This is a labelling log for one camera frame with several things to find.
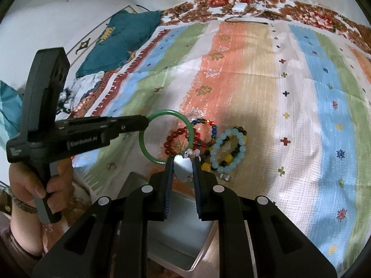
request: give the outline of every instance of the green stripe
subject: green stripe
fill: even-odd
[[[162,97],[162,91],[154,93],[155,88],[166,88],[175,79],[173,67],[180,64],[183,58],[190,52],[198,38],[203,34],[206,24],[190,25],[183,31],[167,49],[164,57],[150,72],[148,77],[138,82],[138,89],[131,100],[124,106],[120,116],[129,116],[139,114],[143,110],[148,115],[153,105]],[[111,145],[104,147],[99,151],[97,162],[90,168],[86,177],[87,184],[93,191],[98,190],[101,193],[102,187],[106,185],[107,176],[106,166],[108,163],[119,164],[120,161],[126,160],[128,154],[132,152],[133,145],[138,143],[137,133],[123,134],[122,136],[111,141]]]
[[[359,85],[347,68],[342,55],[331,40],[317,34],[322,48],[338,70],[342,88],[347,97],[349,112],[354,123],[354,138],[357,150],[357,215],[348,243],[344,269],[349,268],[363,249],[365,238],[370,230],[371,217],[371,132],[366,102]]]

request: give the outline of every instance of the orange stripe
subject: orange stripe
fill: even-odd
[[[361,66],[363,72],[369,83],[371,83],[371,61],[365,55],[363,55],[358,50],[348,46],[350,51],[354,54],[355,58],[357,59],[359,65]]]

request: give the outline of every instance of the bracelet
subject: bracelet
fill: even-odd
[[[201,134],[197,132],[195,128],[193,128],[193,133],[194,133],[194,141],[193,141],[193,148],[192,148],[193,150],[200,148],[200,147],[203,147],[203,148],[211,147],[216,138],[216,134],[218,133],[217,126],[215,125],[214,121],[210,121],[207,119],[200,119],[200,118],[192,121],[193,125],[196,125],[198,123],[209,124],[211,126],[211,142],[208,142],[208,143],[203,142],[200,138]],[[189,130],[187,126],[185,126],[182,129],[177,129],[176,131],[172,131],[171,134],[167,136],[166,142],[164,143],[165,154],[171,157],[175,157],[178,154],[177,152],[173,150],[171,144],[174,138],[177,138],[179,135],[182,135],[182,134],[185,134],[185,137],[189,142]]]
[[[208,170],[217,170],[218,173],[230,173],[231,170],[235,169],[237,165],[242,161],[242,159],[245,157],[245,151],[246,151],[246,134],[247,132],[243,129],[242,126],[240,127],[234,127],[232,130],[227,129],[225,133],[220,134],[220,137],[216,140],[216,143],[212,146],[211,151],[206,151],[205,156],[207,157],[210,155],[210,163],[203,162],[201,169],[208,171]],[[220,149],[221,145],[224,145],[226,141],[229,141],[230,138],[236,136],[238,141],[238,144],[236,148],[228,155],[225,156],[224,160],[218,163],[217,161],[217,151]]]
[[[25,211],[27,213],[30,213],[30,214],[35,214],[35,213],[38,212],[38,210],[35,207],[32,207],[32,206],[22,202],[21,200],[18,200],[18,198],[16,198],[16,196],[13,194],[13,192],[10,188],[9,188],[9,195],[12,198],[12,201],[14,202],[14,204],[16,204],[16,206],[18,208],[22,209],[23,211]]]
[[[161,110],[161,111],[158,111],[158,112],[156,112],[154,114],[149,115],[148,116],[148,121],[151,122],[153,119],[155,119],[155,118],[157,118],[159,116],[163,116],[163,115],[172,115],[172,116],[178,117],[181,121],[183,121],[185,123],[185,125],[187,126],[187,128],[189,129],[190,138],[191,138],[191,141],[193,142],[193,139],[194,139],[193,126],[189,122],[189,120],[184,115],[182,115],[179,112],[172,111],[172,110]],[[192,142],[188,144],[188,146],[186,147],[185,150],[187,150],[188,148],[191,148],[192,147]],[[150,160],[151,162],[156,163],[156,164],[166,164],[166,160],[156,159],[145,148],[145,144],[144,144],[144,131],[140,131],[139,132],[139,146],[140,146],[140,149],[141,149],[142,153],[144,154],[144,156],[148,160]]]
[[[211,126],[211,141],[209,142],[202,142],[200,137],[201,137],[201,134],[199,132],[196,131],[196,129],[193,129],[194,130],[194,142],[193,142],[193,149],[196,149],[197,147],[211,147],[213,146],[214,144],[214,141],[215,141],[215,138],[217,137],[217,133],[218,133],[218,127],[215,125],[215,122],[214,121],[210,121],[208,119],[196,119],[196,120],[193,120],[192,121],[192,124],[193,125],[196,125],[196,124],[199,124],[199,123],[202,123],[202,124],[209,124]]]

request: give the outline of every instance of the human hand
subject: human hand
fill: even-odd
[[[53,193],[48,198],[48,206],[53,213],[67,207],[70,194],[73,191],[73,176],[74,169],[70,158],[58,162],[58,175],[49,180],[46,190],[36,173],[24,163],[12,163],[9,168],[10,187],[14,196],[35,207],[33,195],[44,198],[47,193]]]

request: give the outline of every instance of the beaded bracelet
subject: beaded bracelet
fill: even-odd
[[[205,156],[210,154],[210,163],[203,162],[201,169],[208,171],[208,170],[217,170],[218,173],[230,173],[231,170],[235,169],[237,165],[242,161],[242,159],[245,157],[245,151],[246,151],[246,134],[247,132],[243,129],[242,126],[240,127],[234,127],[232,130],[227,129],[225,133],[221,134],[220,137],[216,140],[216,143],[213,145],[213,149],[209,152],[205,152]],[[237,147],[228,155],[225,156],[224,160],[220,162],[220,164],[217,162],[216,154],[217,151],[220,149],[220,146],[225,143],[225,141],[228,141],[230,138],[237,136],[239,142],[237,144]]]
[[[213,142],[215,141],[215,138],[217,137],[217,133],[218,133],[218,127],[215,125],[215,122],[214,121],[210,121],[208,119],[196,119],[196,120],[193,120],[192,121],[192,124],[193,125],[196,125],[198,123],[202,123],[202,124],[209,124],[211,126],[211,141],[209,142],[202,142],[200,137],[201,137],[201,134],[199,132],[197,132],[195,129],[194,129],[194,146],[193,146],[193,149],[196,149],[197,147],[211,147],[213,145]],[[189,141],[189,136],[188,134],[185,135],[185,137],[187,138],[187,140]]]
[[[192,121],[193,125],[196,125],[198,123],[209,124],[212,128],[211,139],[213,140],[216,138],[216,134],[218,133],[218,131],[217,131],[217,126],[215,125],[214,121],[210,121],[207,119],[200,119],[200,118]],[[182,135],[184,133],[185,133],[185,137],[189,141],[189,133],[188,133],[188,128],[186,126],[182,129],[177,129],[176,131],[171,132],[171,134],[167,136],[166,142],[164,143],[165,154],[171,157],[175,157],[177,155],[177,153],[172,149],[171,143],[174,140],[174,138],[177,138],[179,135]],[[196,149],[199,147],[205,148],[207,146],[211,147],[213,145],[213,142],[208,142],[208,143],[202,142],[200,138],[201,134],[197,132],[195,128],[193,128],[193,133],[194,133],[193,149]]]

